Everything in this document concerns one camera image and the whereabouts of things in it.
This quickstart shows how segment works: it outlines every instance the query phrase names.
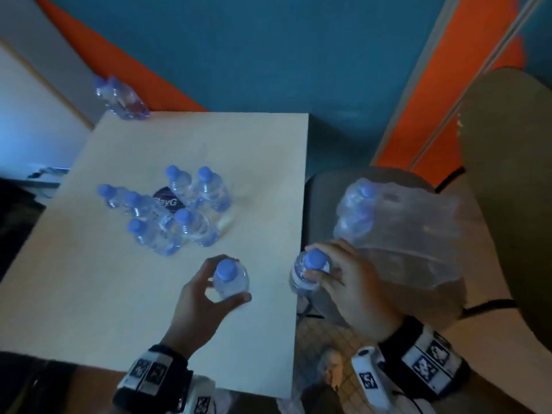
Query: plastic packaging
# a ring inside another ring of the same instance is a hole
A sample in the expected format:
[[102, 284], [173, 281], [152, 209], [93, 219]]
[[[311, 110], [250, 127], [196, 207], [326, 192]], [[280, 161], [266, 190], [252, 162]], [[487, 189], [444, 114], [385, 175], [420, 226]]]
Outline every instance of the plastic packaging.
[[126, 187], [114, 187], [110, 184], [100, 184], [97, 191], [98, 194], [106, 200], [106, 205], [109, 208], [122, 208], [125, 213], [128, 213], [128, 208], [125, 206], [125, 197], [129, 191]]
[[459, 279], [457, 205], [449, 196], [360, 179], [337, 206], [334, 237], [368, 257], [382, 280], [432, 290]]
[[226, 299], [249, 291], [249, 276], [240, 262], [227, 258], [217, 265], [212, 284], [220, 298]]
[[300, 253], [289, 274], [289, 285], [293, 293], [307, 295], [319, 288], [319, 284], [304, 277], [305, 270], [312, 269], [329, 273], [329, 257], [314, 248]]
[[223, 179], [209, 167], [198, 170], [199, 192], [203, 200], [217, 212], [224, 212], [232, 205], [232, 198], [224, 186]]
[[128, 84], [122, 83], [114, 76], [107, 80], [95, 76], [96, 95], [106, 104], [106, 107], [115, 115], [124, 120], [146, 119], [150, 111], [136, 92]]
[[168, 166], [165, 170], [169, 178], [169, 189], [187, 208], [199, 208], [203, 198], [199, 195], [197, 183], [193, 183], [188, 172], [180, 170], [177, 166]]
[[165, 229], [168, 229], [174, 221], [169, 209], [149, 195], [130, 191], [125, 195], [125, 205], [131, 215], [137, 218], [155, 219]]
[[202, 247], [210, 247], [219, 238], [216, 227], [197, 210], [179, 209], [175, 213], [175, 220], [182, 228], [184, 238]]
[[176, 253], [182, 243], [179, 235], [164, 231], [155, 220], [142, 221], [133, 218], [129, 222], [128, 230], [136, 237], [137, 243], [162, 256]]

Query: person's left hand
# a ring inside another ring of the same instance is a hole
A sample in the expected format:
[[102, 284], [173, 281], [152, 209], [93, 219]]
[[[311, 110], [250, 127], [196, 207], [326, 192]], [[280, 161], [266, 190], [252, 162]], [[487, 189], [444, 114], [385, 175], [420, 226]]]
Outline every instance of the person's left hand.
[[186, 359], [211, 340], [226, 315], [251, 301], [249, 292], [241, 292], [217, 303], [205, 296], [205, 290], [212, 287], [210, 278], [217, 264], [225, 258], [230, 257], [222, 254], [208, 258], [190, 282], [184, 285], [170, 327], [161, 340], [162, 344]]

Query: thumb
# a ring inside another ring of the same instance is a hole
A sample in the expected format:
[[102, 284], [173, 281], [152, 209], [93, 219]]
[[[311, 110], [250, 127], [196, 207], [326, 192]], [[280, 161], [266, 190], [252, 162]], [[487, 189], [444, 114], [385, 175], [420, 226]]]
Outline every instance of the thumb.
[[234, 309], [238, 308], [238, 306], [241, 306], [249, 301], [251, 301], [251, 293], [241, 292], [224, 299], [224, 301], [217, 302], [215, 305], [217, 307], [217, 311], [221, 315], [221, 319], [223, 319]]
[[334, 282], [335, 279], [332, 278], [332, 276], [325, 272], [320, 270], [306, 270], [304, 272], [305, 278], [318, 282], [320, 286], [322, 286], [326, 291], [329, 293], [329, 295], [333, 298], [334, 296]]

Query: hand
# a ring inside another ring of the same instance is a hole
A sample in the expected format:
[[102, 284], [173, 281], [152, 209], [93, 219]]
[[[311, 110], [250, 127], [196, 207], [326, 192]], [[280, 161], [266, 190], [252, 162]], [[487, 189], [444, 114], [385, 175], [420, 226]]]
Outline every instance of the hand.
[[344, 239], [316, 243], [331, 258], [332, 273], [307, 270], [305, 277], [326, 289], [341, 316], [361, 335], [382, 342], [401, 326], [404, 316], [383, 296], [374, 266]]
[[182, 288], [170, 327], [161, 340], [175, 352], [190, 359], [196, 350], [203, 347], [215, 335], [224, 317], [238, 306], [251, 301], [251, 294], [242, 292], [224, 301], [214, 303], [205, 296], [212, 287], [216, 266], [228, 256], [208, 258], [195, 276]]

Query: pants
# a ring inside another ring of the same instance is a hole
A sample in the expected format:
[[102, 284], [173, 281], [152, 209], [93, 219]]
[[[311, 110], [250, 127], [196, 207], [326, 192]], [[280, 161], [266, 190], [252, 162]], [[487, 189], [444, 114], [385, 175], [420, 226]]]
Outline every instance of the pants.
[[345, 414], [339, 395], [326, 383], [314, 384], [305, 389], [301, 403], [305, 414]]

